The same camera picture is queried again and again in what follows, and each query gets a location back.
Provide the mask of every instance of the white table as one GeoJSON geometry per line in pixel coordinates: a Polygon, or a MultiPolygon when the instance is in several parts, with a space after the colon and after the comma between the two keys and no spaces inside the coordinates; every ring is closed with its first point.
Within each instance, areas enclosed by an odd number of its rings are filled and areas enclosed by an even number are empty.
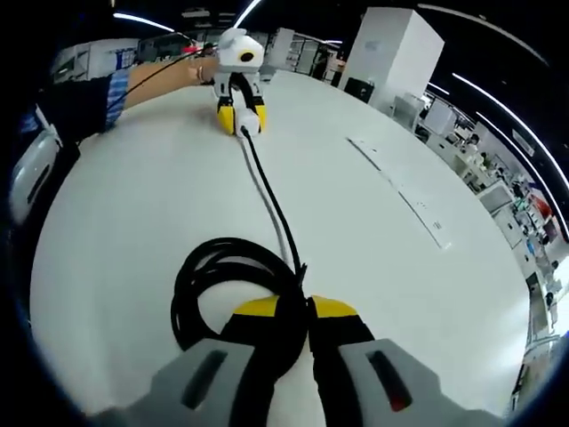
{"type": "MultiPolygon", "coordinates": [[[[524,354],[528,296],[490,215],[440,158],[363,102],[286,72],[265,99],[268,129],[256,144],[309,266],[306,294],[351,304],[377,338],[433,369],[447,396],[502,414],[524,354]],[[450,248],[434,244],[346,137],[368,141],[438,206],[450,248]]],[[[140,398],[180,354],[170,301],[198,244],[237,236],[279,253],[215,105],[210,87],[196,87],[127,111],[85,143],[49,212],[32,276],[33,333],[88,414],[140,398]]],[[[253,285],[218,286],[202,298],[204,316],[220,329],[259,295],[253,285]]],[[[325,425],[308,346],[277,385],[268,424],[325,425]]]]}

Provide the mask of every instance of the coiled black cable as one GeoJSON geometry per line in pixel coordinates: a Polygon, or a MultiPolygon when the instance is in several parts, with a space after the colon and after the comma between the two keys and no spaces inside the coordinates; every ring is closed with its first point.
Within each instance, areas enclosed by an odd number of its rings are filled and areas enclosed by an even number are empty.
{"type": "Polygon", "coordinates": [[[294,271],[267,248],[241,238],[215,238],[198,246],[183,263],[176,278],[170,309],[172,330],[179,346],[186,350],[202,338],[218,336],[204,322],[197,304],[207,288],[230,280],[243,280],[267,288],[273,294],[302,299],[306,264],[301,264],[285,215],[260,164],[251,135],[242,132],[251,148],[259,175],[283,225],[293,257],[294,271]]]}

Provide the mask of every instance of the white panel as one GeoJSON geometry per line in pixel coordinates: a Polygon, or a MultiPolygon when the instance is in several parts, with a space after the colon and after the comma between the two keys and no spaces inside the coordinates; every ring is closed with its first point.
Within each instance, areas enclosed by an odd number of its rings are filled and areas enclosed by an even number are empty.
{"type": "Polygon", "coordinates": [[[453,109],[446,102],[435,100],[423,124],[437,135],[445,137],[453,129],[455,121],[456,113],[453,109]]]}

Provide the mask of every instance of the hand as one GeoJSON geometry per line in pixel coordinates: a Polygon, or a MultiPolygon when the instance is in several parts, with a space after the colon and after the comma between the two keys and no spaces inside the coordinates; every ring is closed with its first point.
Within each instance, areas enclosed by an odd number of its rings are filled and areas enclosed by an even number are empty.
{"type": "Polygon", "coordinates": [[[190,85],[200,85],[211,82],[217,71],[217,58],[195,58],[188,60],[190,85]]]}

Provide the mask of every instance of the wall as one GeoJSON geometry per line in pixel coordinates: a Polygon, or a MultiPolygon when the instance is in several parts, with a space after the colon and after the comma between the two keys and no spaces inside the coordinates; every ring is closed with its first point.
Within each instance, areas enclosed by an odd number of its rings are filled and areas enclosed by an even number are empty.
{"type": "Polygon", "coordinates": [[[480,137],[478,152],[498,156],[512,173],[522,173],[528,181],[534,182],[534,179],[525,168],[525,165],[517,160],[516,156],[509,150],[509,147],[506,146],[507,142],[504,143],[499,140],[480,122],[477,123],[474,133],[480,137]]]}
{"type": "Polygon", "coordinates": [[[78,44],[63,49],[55,59],[52,70],[59,68],[66,61],[71,59],[77,52],[89,52],[79,59],[82,68],[88,68],[87,73],[81,80],[89,80],[95,77],[108,76],[116,70],[115,51],[123,49],[137,49],[138,38],[116,38],[98,40],[96,42],[78,44]]]}

